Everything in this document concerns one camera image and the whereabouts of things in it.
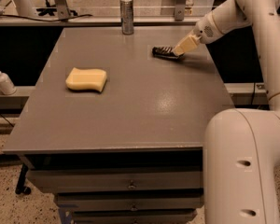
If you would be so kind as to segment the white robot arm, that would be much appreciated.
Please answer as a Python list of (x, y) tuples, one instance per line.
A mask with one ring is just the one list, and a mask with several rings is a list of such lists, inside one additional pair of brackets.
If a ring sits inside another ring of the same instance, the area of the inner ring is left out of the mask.
[(205, 224), (280, 224), (280, 0), (228, 0), (174, 47), (176, 56), (251, 26), (269, 109), (229, 109), (207, 125), (203, 144)]

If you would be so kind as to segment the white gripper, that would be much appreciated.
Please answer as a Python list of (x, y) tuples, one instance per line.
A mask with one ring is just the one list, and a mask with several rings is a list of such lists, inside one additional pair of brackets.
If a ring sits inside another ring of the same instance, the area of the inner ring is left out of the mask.
[(219, 40), (223, 34), (216, 26), (212, 13), (208, 13), (196, 22), (193, 34), (188, 34), (182, 38), (173, 48), (175, 56), (181, 56), (189, 51), (196, 49), (200, 42), (210, 44)]

